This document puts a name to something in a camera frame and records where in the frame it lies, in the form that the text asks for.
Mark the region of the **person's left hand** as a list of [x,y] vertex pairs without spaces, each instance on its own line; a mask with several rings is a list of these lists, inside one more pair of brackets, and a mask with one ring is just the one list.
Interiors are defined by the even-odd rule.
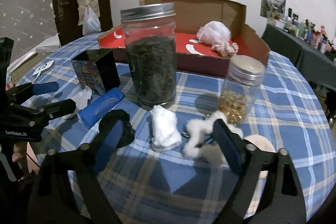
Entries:
[[21,165],[27,164],[27,142],[20,141],[14,145],[12,161]]

